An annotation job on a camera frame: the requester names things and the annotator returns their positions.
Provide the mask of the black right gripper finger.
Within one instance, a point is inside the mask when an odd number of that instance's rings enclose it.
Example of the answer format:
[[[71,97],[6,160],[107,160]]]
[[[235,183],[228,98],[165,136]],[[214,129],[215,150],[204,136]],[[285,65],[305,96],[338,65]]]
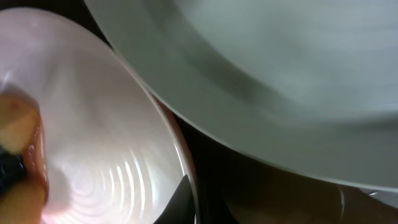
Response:
[[[194,224],[195,204],[188,175],[185,175],[154,224]]]

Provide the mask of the grey-green plate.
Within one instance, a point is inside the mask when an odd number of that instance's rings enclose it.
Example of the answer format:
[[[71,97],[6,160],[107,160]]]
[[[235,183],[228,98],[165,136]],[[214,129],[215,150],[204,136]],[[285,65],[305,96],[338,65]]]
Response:
[[[92,0],[113,49],[220,143],[339,184],[397,190],[397,2]]]

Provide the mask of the pink plate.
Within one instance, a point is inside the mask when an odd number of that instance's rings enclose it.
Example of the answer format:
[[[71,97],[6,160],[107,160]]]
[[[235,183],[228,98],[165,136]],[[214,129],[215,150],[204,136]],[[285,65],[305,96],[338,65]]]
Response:
[[[50,182],[41,223],[154,223],[194,167],[169,110],[97,36],[52,12],[1,11],[1,90],[32,98]]]

